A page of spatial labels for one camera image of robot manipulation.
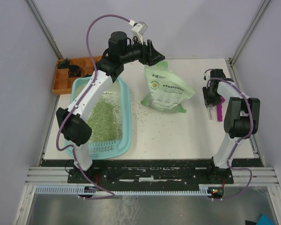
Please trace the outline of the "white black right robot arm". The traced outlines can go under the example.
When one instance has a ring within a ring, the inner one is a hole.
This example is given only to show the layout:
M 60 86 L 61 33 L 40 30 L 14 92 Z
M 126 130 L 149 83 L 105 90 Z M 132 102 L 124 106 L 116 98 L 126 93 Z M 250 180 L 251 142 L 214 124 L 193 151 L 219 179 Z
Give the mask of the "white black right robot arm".
M 205 172 L 210 183 L 217 183 L 222 179 L 220 169 L 231 167 L 233 155 L 240 142 L 257 132 L 260 100 L 244 94 L 233 79 L 225 76 L 222 69 L 206 70 L 203 79 L 207 82 L 202 88 L 206 108 L 219 105 L 223 99 L 228 103 L 223 120 L 225 137 L 212 158 L 214 167 Z

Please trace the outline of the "magenta plastic litter scoop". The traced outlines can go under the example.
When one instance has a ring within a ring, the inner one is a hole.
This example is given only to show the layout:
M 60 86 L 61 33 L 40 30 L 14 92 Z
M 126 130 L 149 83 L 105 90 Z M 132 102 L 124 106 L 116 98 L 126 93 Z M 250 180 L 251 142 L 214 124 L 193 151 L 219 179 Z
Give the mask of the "magenta plastic litter scoop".
M 222 122 L 223 121 L 223 115 L 222 115 L 222 104 L 225 102 L 225 99 L 221 96 L 220 103 L 216 106 L 216 115 L 217 115 L 217 121 Z

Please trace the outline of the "white plastic clip tool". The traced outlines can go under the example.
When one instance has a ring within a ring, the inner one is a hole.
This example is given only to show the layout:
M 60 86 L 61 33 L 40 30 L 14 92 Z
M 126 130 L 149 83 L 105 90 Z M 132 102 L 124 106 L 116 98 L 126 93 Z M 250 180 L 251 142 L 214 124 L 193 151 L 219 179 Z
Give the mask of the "white plastic clip tool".
M 207 114 L 208 114 L 208 118 L 209 120 L 213 119 L 213 108 L 212 107 L 207 107 Z

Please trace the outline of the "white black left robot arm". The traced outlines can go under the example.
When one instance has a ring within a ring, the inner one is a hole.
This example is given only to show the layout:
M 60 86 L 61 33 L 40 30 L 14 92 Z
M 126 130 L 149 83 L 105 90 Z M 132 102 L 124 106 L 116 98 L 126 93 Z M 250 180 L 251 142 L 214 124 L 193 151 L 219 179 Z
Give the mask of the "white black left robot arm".
M 75 166 L 80 169 L 78 178 L 83 182 L 89 183 L 94 178 L 88 147 L 92 129 L 87 119 L 95 104 L 123 72 L 126 63 L 139 61 L 143 65 L 153 66 L 163 60 L 165 56 L 154 48 L 151 40 L 143 42 L 139 37 L 129 39 L 122 31 L 113 32 L 108 40 L 108 48 L 95 64 L 86 86 L 67 108 L 57 109 L 57 136 L 63 135 L 70 142 Z

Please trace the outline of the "green cat litter bag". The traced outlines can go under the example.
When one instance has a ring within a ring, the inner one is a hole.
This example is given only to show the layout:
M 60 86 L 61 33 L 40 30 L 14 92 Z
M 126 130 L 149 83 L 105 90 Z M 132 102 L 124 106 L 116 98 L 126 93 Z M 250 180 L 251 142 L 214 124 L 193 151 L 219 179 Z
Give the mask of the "green cat litter bag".
M 195 90 L 168 69 L 167 61 L 145 65 L 144 77 L 149 93 L 141 101 L 142 105 L 164 113 L 186 113 L 181 103 L 190 99 Z

